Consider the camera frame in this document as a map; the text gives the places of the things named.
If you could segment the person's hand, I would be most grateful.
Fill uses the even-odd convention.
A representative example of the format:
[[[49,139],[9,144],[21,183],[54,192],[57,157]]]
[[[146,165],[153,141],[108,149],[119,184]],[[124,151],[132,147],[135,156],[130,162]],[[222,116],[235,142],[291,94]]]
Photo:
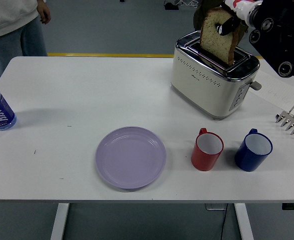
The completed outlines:
[[[42,24],[48,24],[51,21],[51,13],[49,7],[44,0],[37,0],[37,11],[40,15]]]

